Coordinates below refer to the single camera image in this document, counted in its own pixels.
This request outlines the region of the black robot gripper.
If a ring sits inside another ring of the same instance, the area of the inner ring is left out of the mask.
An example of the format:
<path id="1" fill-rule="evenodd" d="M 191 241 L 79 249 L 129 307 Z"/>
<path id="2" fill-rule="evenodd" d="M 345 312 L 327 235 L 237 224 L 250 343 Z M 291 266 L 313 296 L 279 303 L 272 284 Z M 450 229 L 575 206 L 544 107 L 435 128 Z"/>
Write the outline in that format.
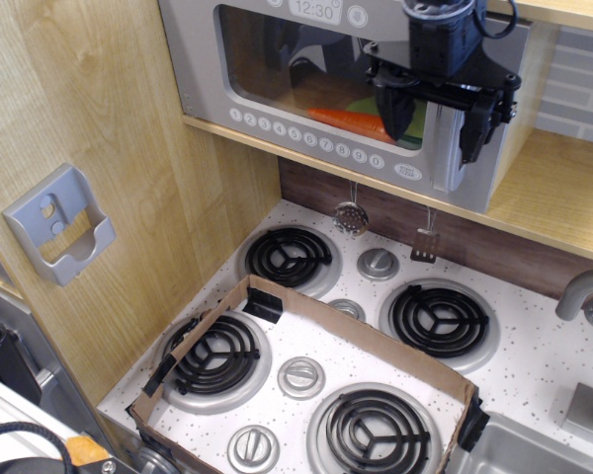
<path id="1" fill-rule="evenodd" d="M 384 131 L 400 140 L 413 121 L 415 99 L 465 111 L 459 146 L 463 164 L 477 161 L 494 129 L 516 115 L 520 77 L 491 59 L 485 40 L 503 40 L 515 30 L 519 12 L 509 3 L 505 28 L 487 28 L 485 1 L 403 1 L 407 41 L 375 41 L 364 47 L 368 77 Z"/>

